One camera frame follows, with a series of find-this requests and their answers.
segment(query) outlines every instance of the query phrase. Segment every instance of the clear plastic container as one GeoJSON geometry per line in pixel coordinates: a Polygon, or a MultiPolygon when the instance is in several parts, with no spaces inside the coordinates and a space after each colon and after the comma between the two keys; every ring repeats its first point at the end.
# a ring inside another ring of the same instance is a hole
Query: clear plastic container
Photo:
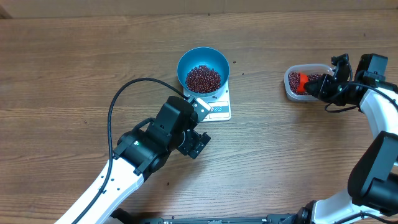
{"type": "Polygon", "coordinates": [[[290,99],[291,101],[297,101],[297,102],[308,102],[308,101],[317,101],[318,99],[310,96],[310,95],[297,95],[292,90],[290,89],[289,86],[289,73],[290,72],[302,72],[306,75],[311,75],[311,74],[329,74],[333,75],[334,72],[331,69],[331,67],[324,65],[324,64],[307,64],[307,65],[294,65],[291,66],[286,72],[285,72],[285,77],[284,77],[284,82],[285,82],[285,90],[286,90],[286,95],[287,98],[290,99]]]}

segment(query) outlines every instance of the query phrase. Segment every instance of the wooden tabletop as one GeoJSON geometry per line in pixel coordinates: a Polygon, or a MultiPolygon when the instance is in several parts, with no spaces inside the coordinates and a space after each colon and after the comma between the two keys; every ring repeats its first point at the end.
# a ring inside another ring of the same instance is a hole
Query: wooden tabletop
{"type": "MultiPolygon", "coordinates": [[[[165,218],[295,213],[346,188],[373,140],[365,115],[293,103],[293,65],[349,53],[389,57],[398,83],[398,10],[0,20],[0,223],[53,223],[108,159],[116,91],[140,77],[180,90],[179,58],[210,46],[231,67],[232,119],[203,123],[211,141],[192,160],[173,152],[121,207],[165,218]]],[[[140,83],[114,109],[113,139],[155,116],[170,90],[140,83]]]]}

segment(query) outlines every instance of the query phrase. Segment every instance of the pile of beans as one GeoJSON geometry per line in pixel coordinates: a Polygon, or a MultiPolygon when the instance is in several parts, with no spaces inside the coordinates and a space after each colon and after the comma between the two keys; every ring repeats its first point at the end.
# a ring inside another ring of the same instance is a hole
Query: pile of beans
{"type": "Polygon", "coordinates": [[[214,71],[214,68],[199,65],[191,69],[185,83],[187,88],[195,93],[211,93],[221,87],[221,76],[214,71]]]}
{"type": "MultiPolygon", "coordinates": [[[[314,81],[322,77],[322,74],[311,74],[308,76],[308,81],[314,81]]],[[[300,74],[298,72],[290,72],[289,73],[289,86],[292,92],[294,92],[297,95],[309,95],[307,91],[304,91],[303,93],[297,93],[297,87],[299,87],[300,84],[300,74]]]]}

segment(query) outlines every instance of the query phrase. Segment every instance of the blue bowl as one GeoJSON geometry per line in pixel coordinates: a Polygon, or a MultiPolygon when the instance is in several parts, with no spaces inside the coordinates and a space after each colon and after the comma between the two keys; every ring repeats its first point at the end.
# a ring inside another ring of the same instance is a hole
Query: blue bowl
{"type": "Polygon", "coordinates": [[[229,78],[229,64],[224,55],[216,49],[211,47],[197,47],[185,53],[177,65],[177,77],[181,85],[191,95],[199,97],[207,97],[215,95],[219,90],[222,90],[229,78]],[[221,86],[218,90],[211,93],[195,93],[187,88],[185,80],[191,69],[199,67],[199,65],[206,65],[208,68],[218,72],[221,76],[221,86]]]}

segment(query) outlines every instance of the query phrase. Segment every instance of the scale button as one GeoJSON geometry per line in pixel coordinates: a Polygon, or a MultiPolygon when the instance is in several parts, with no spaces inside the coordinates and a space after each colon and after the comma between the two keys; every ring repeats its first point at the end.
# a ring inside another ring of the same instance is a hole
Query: scale button
{"type": "Polygon", "coordinates": [[[209,106],[211,106],[211,107],[214,107],[214,106],[228,106],[228,101],[212,102],[212,103],[209,103],[209,106]]]}
{"type": "Polygon", "coordinates": [[[211,113],[208,115],[210,119],[212,118],[227,118],[229,117],[229,113],[211,113]]]}

